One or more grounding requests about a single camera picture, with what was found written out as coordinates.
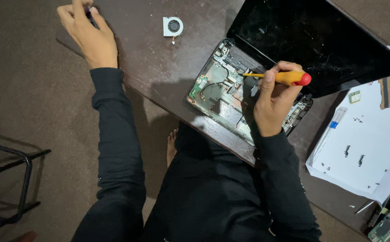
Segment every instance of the cooling fan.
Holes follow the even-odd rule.
[[[183,22],[177,17],[163,18],[163,36],[174,37],[181,35],[183,31]]]

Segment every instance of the right hand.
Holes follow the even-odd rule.
[[[87,19],[81,0],[57,9],[61,22],[75,42],[80,46],[91,69],[117,68],[117,45],[114,34],[95,7],[90,13],[99,29]]]
[[[289,113],[302,86],[275,85],[275,74],[279,71],[299,71],[305,73],[301,65],[280,61],[258,85],[261,95],[256,102],[253,115],[262,137],[269,137],[281,132],[281,125]]]

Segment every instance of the dark brown table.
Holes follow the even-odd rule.
[[[125,85],[253,164],[252,146],[185,100],[207,58],[225,38],[243,1],[96,0],[95,4],[117,36]],[[170,38],[163,37],[162,18],[176,13],[183,21],[184,29],[183,36],[172,45]],[[57,33],[57,39],[77,51],[64,29]],[[342,99],[343,94],[339,93],[315,99],[309,112],[289,135],[289,141],[300,157],[300,177],[311,203],[363,233],[374,206],[354,215],[366,198],[312,177],[305,169],[308,150],[313,149]]]

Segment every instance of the yellow screwdriver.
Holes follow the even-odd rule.
[[[264,74],[243,73],[243,76],[264,78]],[[275,81],[286,84],[288,86],[305,86],[312,80],[308,73],[299,71],[278,72],[275,74]]]

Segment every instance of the laptop screen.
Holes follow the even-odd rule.
[[[390,76],[390,50],[325,0],[246,0],[227,37],[267,67],[301,64],[314,97]]]

